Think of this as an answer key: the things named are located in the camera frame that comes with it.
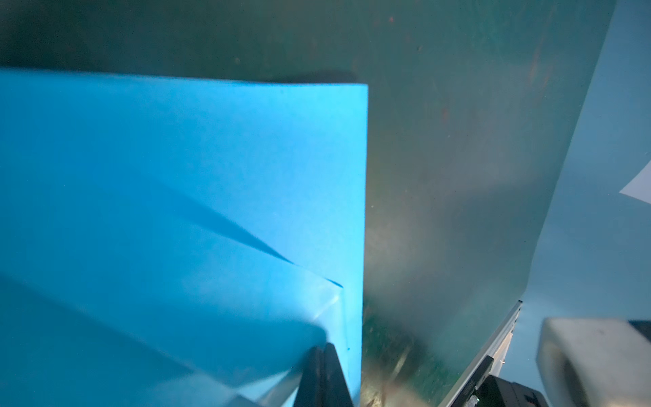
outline white paper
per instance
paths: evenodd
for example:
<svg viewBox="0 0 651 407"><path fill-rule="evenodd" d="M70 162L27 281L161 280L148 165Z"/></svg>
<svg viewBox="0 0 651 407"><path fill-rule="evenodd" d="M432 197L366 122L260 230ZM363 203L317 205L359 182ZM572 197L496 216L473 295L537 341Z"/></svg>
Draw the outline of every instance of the white paper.
<svg viewBox="0 0 651 407"><path fill-rule="evenodd" d="M620 193L651 204L651 161Z"/></svg>

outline blue wall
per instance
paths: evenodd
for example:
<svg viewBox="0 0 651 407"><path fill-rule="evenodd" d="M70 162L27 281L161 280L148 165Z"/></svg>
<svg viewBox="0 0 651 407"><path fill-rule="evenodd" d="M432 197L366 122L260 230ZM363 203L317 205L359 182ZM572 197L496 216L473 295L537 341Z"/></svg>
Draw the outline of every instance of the blue wall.
<svg viewBox="0 0 651 407"><path fill-rule="evenodd" d="M651 160L651 2L620 1L534 256L501 377L542 390L548 316L651 318L651 205L619 191Z"/></svg>

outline green surface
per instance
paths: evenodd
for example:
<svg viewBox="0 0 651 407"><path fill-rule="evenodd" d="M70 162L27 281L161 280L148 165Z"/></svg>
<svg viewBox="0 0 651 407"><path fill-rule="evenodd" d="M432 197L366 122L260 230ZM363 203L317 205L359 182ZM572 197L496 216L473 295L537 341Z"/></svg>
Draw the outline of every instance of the green surface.
<svg viewBox="0 0 651 407"><path fill-rule="evenodd" d="M368 83L365 295L450 380L526 286L615 3L1 1L3 65Z"/></svg>

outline scratched green surface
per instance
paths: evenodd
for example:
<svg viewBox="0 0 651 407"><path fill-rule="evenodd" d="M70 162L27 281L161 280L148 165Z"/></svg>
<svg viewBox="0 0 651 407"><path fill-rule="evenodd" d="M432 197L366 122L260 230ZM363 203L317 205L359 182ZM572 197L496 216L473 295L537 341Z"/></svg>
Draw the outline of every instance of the scratched green surface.
<svg viewBox="0 0 651 407"><path fill-rule="evenodd" d="M2 65L368 83L365 296L436 360L436 404L523 292L614 0L0 6Z"/></svg>

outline blue sheet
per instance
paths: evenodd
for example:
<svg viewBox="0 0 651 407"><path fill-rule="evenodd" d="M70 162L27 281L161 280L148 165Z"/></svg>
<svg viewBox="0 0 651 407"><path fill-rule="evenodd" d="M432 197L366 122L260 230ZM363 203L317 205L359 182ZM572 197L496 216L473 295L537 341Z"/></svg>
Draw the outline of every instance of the blue sheet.
<svg viewBox="0 0 651 407"><path fill-rule="evenodd" d="M0 89L6 284L229 389L327 339L359 391L364 85L2 70Z"/></svg>

